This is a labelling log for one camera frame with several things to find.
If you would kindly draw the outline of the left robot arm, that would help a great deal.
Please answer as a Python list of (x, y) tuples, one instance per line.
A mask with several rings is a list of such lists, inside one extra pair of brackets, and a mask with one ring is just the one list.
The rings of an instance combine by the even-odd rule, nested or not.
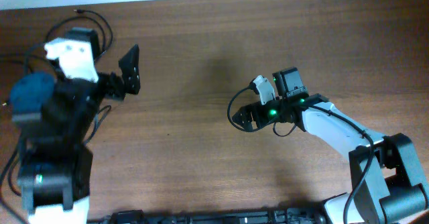
[(62, 72), (55, 79), (35, 72), (13, 87), (17, 145), (17, 185), (28, 223), (86, 223), (93, 153), (87, 143), (105, 98), (122, 100), (140, 90), (139, 47), (119, 60), (122, 75), (99, 73), (90, 48), (46, 45), (47, 57)]

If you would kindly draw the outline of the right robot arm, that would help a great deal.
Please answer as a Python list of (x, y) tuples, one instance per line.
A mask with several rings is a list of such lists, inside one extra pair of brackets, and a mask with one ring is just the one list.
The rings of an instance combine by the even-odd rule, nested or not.
[(316, 221), (395, 223), (428, 210), (428, 181), (408, 136), (372, 130), (339, 111), (328, 98), (309, 95), (295, 67), (272, 76), (272, 80), (255, 77), (246, 90), (259, 100), (227, 113), (227, 119), (247, 133), (291, 123), (345, 158), (352, 191), (324, 201)]

